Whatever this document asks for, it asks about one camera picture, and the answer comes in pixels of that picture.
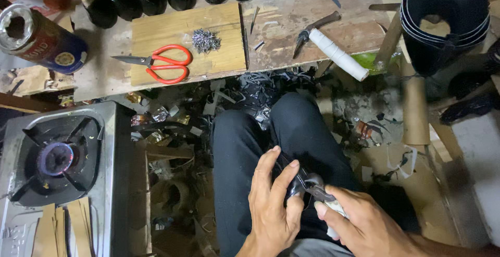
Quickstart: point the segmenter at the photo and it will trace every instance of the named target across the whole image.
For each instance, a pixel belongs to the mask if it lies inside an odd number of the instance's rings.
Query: right hand
[[[341,243],[356,257],[425,256],[370,195],[330,185],[325,191],[335,196],[349,219],[324,203],[316,202],[318,218],[338,233]]]

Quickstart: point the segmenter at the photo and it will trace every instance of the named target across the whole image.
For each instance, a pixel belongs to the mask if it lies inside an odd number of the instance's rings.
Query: cardboard tube
[[[429,145],[428,109],[423,77],[413,76],[415,69],[401,59],[403,76],[403,143],[407,145]]]

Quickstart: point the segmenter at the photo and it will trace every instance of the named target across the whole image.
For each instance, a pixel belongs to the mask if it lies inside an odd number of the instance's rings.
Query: gas stove
[[[83,196],[90,200],[96,256],[128,255],[133,114],[110,101],[7,122],[0,163],[2,257],[31,256],[41,206],[65,206]],[[69,253],[76,256],[71,227],[66,236]]]

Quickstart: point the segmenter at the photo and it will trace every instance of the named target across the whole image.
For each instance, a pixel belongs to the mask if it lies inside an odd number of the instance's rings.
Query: blue can
[[[63,74],[80,69],[88,51],[79,37],[22,4],[0,14],[0,49]]]

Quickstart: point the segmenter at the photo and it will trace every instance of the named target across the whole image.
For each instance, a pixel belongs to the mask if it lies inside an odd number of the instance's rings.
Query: knee
[[[284,94],[272,107],[271,116],[294,117],[305,111],[317,109],[316,104],[296,92]]]
[[[226,110],[218,114],[214,120],[214,131],[236,131],[245,128],[252,121],[252,117],[240,110]]]

